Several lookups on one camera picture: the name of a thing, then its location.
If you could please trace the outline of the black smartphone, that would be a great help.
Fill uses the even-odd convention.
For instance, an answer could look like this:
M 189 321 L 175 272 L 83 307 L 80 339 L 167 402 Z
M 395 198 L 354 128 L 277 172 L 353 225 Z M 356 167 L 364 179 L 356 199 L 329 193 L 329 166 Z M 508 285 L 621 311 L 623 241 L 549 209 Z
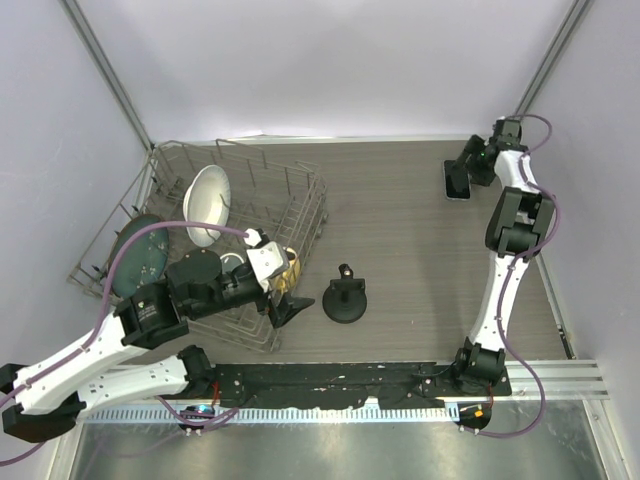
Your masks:
M 448 161 L 449 160 L 445 160 L 443 162 L 446 198 L 449 199 L 449 200 L 456 200 L 456 201 L 469 200 L 471 198 L 470 184 L 468 186 L 451 186 L 447 182 L 447 162 Z

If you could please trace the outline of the black phone stand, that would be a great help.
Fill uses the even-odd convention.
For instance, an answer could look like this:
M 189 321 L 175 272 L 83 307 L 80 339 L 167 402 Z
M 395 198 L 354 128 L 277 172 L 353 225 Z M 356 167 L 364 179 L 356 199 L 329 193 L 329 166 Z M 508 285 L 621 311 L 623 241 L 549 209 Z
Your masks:
M 322 307 L 330 320 L 346 325 L 358 321 L 366 312 L 366 281 L 356 278 L 346 263 L 341 264 L 338 270 L 340 277 L 330 281 L 322 297 Z

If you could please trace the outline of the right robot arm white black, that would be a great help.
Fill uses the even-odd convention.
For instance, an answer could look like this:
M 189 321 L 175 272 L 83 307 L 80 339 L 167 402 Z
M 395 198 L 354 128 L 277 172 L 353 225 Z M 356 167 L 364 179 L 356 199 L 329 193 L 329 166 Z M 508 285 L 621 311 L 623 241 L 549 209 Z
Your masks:
M 519 285 L 557 229 L 555 200 L 536 183 L 531 149 L 522 142 L 523 119 L 497 119 L 489 138 L 471 136 L 456 159 L 443 162 L 450 200 L 468 200 L 473 185 L 499 181 L 502 188 L 485 232 L 489 274 L 484 296 L 451 371 L 453 386 L 465 395 L 495 392 L 506 382 L 507 332 Z

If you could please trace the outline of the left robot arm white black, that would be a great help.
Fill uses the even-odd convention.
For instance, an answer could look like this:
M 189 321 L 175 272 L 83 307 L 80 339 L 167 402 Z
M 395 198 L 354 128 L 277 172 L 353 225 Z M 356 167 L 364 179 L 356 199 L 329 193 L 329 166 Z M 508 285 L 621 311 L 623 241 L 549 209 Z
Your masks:
M 195 345 L 154 364 L 113 368 L 187 335 L 191 321 L 255 304 L 280 328 L 313 303 L 288 293 L 274 299 L 269 282 L 259 282 L 250 263 L 226 273 L 216 253 L 193 250 L 171 264 L 163 279 L 121 301 L 98 332 L 31 366 L 4 365 L 1 390 L 13 393 L 15 403 L 2 413 L 3 430 L 40 444 L 118 403 L 155 396 L 203 398 L 212 389 L 215 370 Z

